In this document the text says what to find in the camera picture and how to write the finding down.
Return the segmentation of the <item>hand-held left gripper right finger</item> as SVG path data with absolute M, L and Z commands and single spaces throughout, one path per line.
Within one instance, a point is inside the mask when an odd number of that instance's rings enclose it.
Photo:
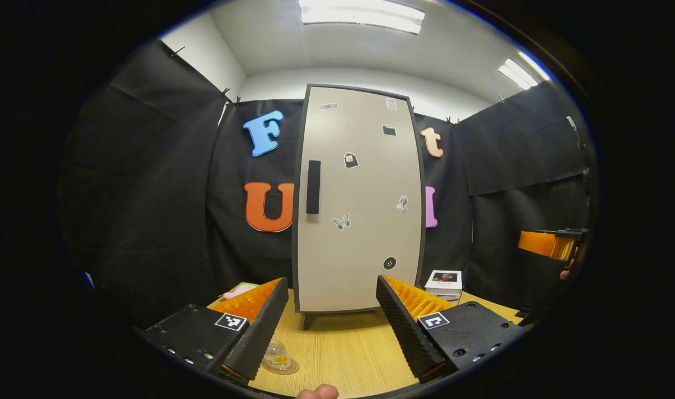
M 376 279 L 376 300 L 421 383 L 484 363 L 524 333 L 482 303 L 454 305 L 387 275 Z

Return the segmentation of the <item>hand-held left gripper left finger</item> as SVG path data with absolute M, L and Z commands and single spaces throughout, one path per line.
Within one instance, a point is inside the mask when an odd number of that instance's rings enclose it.
M 141 331 L 192 368 L 234 382 L 254 380 L 289 299 L 282 277 L 213 305 L 186 305 Z

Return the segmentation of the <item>clear bottle yellow label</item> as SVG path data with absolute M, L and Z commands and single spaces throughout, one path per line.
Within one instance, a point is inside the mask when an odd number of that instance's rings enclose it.
M 287 347 L 277 338 L 276 334 L 273 334 L 270 339 L 262 364 L 269 370 L 276 372 L 289 371 L 294 365 Z

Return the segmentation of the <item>round brown coaster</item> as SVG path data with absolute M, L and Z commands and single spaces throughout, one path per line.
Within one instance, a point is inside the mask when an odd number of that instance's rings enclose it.
M 291 375 L 299 371 L 299 364 L 289 357 L 264 357 L 261 366 L 270 373 L 279 375 Z

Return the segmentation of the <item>grey cabinet door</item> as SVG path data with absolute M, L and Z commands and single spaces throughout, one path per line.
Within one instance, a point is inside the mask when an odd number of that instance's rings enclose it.
M 295 153 L 295 310 L 378 308 L 376 279 L 418 282 L 426 230 L 425 172 L 408 96 L 308 84 Z M 307 214 L 309 161 L 321 162 L 320 212 Z

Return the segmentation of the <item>black door handle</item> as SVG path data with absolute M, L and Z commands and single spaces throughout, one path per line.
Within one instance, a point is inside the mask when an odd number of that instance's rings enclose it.
M 320 185 L 321 185 L 321 162 L 309 161 L 307 189 L 305 198 L 305 212 L 307 214 L 319 214 L 320 212 Z

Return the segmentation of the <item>pink plush toy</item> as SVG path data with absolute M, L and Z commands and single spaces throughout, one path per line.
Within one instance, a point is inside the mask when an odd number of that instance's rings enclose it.
M 222 296 L 222 300 L 230 300 L 234 297 L 237 297 L 239 295 L 242 295 L 243 293 L 246 293 L 256 287 L 259 287 L 259 284 L 254 284 L 254 283 L 247 283 L 247 282 L 241 282 L 236 287 L 231 289 L 228 292 L 225 292 Z

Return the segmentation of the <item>white book portrait cover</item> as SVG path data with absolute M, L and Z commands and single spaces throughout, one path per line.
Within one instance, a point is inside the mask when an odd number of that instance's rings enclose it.
M 425 284 L 428 293 L 441 296 L 460 295 L 463 288 L 462 271 L 434 270 Z

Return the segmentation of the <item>small ceiling light panel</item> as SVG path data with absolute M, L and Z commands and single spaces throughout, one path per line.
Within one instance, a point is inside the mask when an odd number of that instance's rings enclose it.
M 518 56 L 521 62 L 508 58 L 498 68 L 498 72 L 513 84 L 525 90 L 548 83 L 552 79 L 549 73 L 527 53 L 518 52 Z

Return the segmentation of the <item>black backdrop cloth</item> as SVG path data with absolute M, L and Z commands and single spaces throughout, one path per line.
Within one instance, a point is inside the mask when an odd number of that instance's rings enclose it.
M 294 290 L 295 153 L 302 99 L 228 104 L 160 40 L 82 106 L 59 180 L 70 252 L 100 295 L 147 328 L 239 282 Z M 591 122 L 545 83 L 456 124 L 414 114 L 425 172 L 423 285 L 459 270 L 474 295 L 539 310 L 558 260 L 522 231 L 590 226 Z

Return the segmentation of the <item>large ceiling light panel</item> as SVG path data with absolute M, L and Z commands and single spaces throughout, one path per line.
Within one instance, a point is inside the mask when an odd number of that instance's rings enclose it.
M 300 19 L 310 24 L 362 24 L 417 35 L 426 13 L 392 0 L 299 0 Z

